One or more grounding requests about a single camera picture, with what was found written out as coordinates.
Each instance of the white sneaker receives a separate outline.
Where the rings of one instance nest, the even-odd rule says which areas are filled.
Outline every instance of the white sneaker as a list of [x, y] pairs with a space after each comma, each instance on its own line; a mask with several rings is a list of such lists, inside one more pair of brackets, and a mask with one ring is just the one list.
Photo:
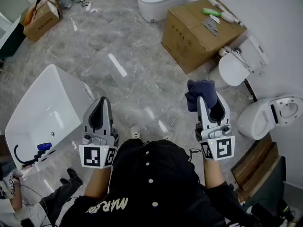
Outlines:
[[131, 136], [133, 139], [140, 139], [140, 129], [137, 125], [131, 127]]
[[175, 132], [174, 131], [167, 131], [163, 134], [161, 140], [169, 140], [172, 141], [175, 138]]

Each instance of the cardboard box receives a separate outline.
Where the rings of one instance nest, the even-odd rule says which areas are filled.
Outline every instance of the cardboard box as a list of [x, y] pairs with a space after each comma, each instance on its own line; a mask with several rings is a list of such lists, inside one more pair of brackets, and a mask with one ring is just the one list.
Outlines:
[[24, 25], [24, 35], [37, 42], [51, 27], [63, 18], [58, 0], [37, 0], [22, 15], [20, 23]]
[[220, 24], [215, 23], [218, 31], [215, 36], [201, 23], [209, 18], [202, 13], [202, 8], [221, 12], [208, 0], [199, 0], [171, 8], [166, 19], [162, 44], [186, 74], [210, 60], [220, 48], [231, 44], [246, 30], [245, 26], [220, 18]]

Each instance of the dark blue towel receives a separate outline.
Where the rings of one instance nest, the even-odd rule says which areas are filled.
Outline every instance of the dark blue towel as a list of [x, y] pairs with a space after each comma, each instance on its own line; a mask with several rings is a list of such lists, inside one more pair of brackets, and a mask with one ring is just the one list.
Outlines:
[[214, 81], [197, 81], [188, 80], [188, 92], [185, 93], [187, 106], [190, 112], [197, 112], [197, 99], [202, 96], [206, 101], [208, 108], [212, 108], [217, 103], [217, 92], [214, 87]]

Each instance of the marble floor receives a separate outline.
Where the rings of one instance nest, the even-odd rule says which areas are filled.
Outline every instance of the marble floor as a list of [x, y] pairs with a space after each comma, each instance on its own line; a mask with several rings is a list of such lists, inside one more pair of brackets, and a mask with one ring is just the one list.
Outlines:
[[[207, 79], [214, 63], [206, 63], [185, 74], [160, 43], [165, 21], [145, 22], [137, 0], [89, 1], [91, 8], [97, 11], [87, 12], [80, 3], [74, 4], [64, 11], [63, 20], [37, 43], [26, 38], [15, 55], [6, 59], [4, 67], [11, 75], [6, 83], [0, 82], [0, 131], [4, 133], [14, 109], [37, 76], [47, 65], [55, 64], [85, 82], [95, 97], [109, 98], [120, 142], [129, 138], [134, 124], [141, 128], [143, 140], [160, 139], [181, 115], [171, 126], [176, 133], [174, 142], [187, 153], [190, 148], [199, 148], [194, 135], [197, 114], [186, 110], [184, 94], [187, 81]], [[121, 74], [109, 54], [117, 59], [127, 75]], [[231, 109], [236, 150], [233, 158], [220, 163], [227, 182], [234, 183], [230, 168], [253, 143], [240, 135], [236, 122], [252, 101], [244, 85], [228, 88], [221, 94]], [[192, 162], [203, 183], [202, 155], [194, 154]], [[72, 144], [66, 145], [65, 152], [45, 170], [27, 177], [24, 185], [47, 196], [61, 185], [59, 177], [67, 177], [68, 167], [74, 168], [84, 181], [75, 194], [79, 196], [84, 193], [92, 171], [81, 167], [79, 154]], [[27, 189], [23, 195], [29, 203], [40, 199]], [[62, 214], [72, 203], [73, 200], [64, 206]]]

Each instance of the bathtub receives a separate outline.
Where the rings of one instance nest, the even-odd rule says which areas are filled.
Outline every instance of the bathtub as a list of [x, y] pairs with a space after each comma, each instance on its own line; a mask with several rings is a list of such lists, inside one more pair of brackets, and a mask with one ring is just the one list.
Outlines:
[[23, 175], [44, 169], [67, 143], [81, 139], [82, 118], [93, 101], [82, 82], [55, 65], [39, 75], [5, 129], [7, 145], [19, 170], [22, 163], [15, 157], [16, 145], [17, 157], [28, 161], [37, 154], [37, 145], [52, 144], [38, 162], [22, 169]]

